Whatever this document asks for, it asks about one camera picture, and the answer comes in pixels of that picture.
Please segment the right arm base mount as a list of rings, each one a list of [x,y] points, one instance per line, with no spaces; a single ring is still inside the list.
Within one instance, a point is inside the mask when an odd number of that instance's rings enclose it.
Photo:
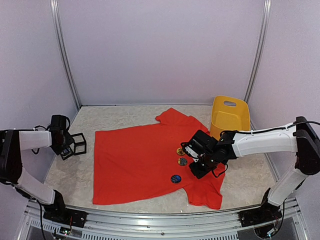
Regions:
[[[239,212],[242,227],[258,225],[283,217],[280,206],[275,206],[268,202],[269,192],[270,188],[264,193],[259,207]]]

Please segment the red t-shirt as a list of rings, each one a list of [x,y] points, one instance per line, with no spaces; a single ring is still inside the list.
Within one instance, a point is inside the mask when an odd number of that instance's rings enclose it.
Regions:
[[[197,179],[187,165],[178,164],[181,143],[190,140],[196,131],[208,129],[195,117],[174,108],[155,119],[155,124],[95,133],[92,202],[124,204],[183,189],[191,205],[219,210],[224,165]],[[181,182],[172,183],[172,175],[180,175]]]

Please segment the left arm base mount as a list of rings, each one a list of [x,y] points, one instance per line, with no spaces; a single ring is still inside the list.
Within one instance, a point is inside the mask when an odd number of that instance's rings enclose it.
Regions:
[[[54,201],[52,204],[43,204],[46,220],[68,225],[71,227],[84,228],[88,213],[82,210],[67,208],[63,196],[54,190]]]

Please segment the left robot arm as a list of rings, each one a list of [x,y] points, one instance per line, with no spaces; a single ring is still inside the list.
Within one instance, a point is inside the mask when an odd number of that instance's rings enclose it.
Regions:
[[[44,130],[6,129],[0,131],[0,183],[9,185],[45,206],[57,221],[63,223],[70,218],[70,211],[61,203],[55,203],[58,192],[44,185],[30,174],[24,164],[31,151],[50,149],[57,156],[72,155],[73,137],[69,133],[71,121],[65,115],[51,116]]]

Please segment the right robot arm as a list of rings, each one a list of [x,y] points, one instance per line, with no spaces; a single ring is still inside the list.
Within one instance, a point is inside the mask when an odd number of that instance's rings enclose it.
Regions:
[[[295,153],[295,164],[268,189],[256,218],[266,222],[285,199],[296,190],[308,176],[320,171],[320,138],[314,131],[314,121],[298,116],[293,123],[262,130],[224,130],[215,139],[198,130],[188,142],[181,143],[182,150],[194,162],[189,165],[192,174],[201,179],[213,172],[218,164],[226,165],[248,155],[290,152]]]

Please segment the blue starry round brooch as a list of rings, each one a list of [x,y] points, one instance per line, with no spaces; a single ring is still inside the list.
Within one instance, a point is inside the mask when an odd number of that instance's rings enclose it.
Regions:
[[[170,181],[171,181],[172,183],[174,183],[174,184],[180,183],[181,180],[182,180],[182,177],[181,177],[180,175],[178,175],[178,174],[174,174],[174,175],[172,175],[172,176],[170,177]]]

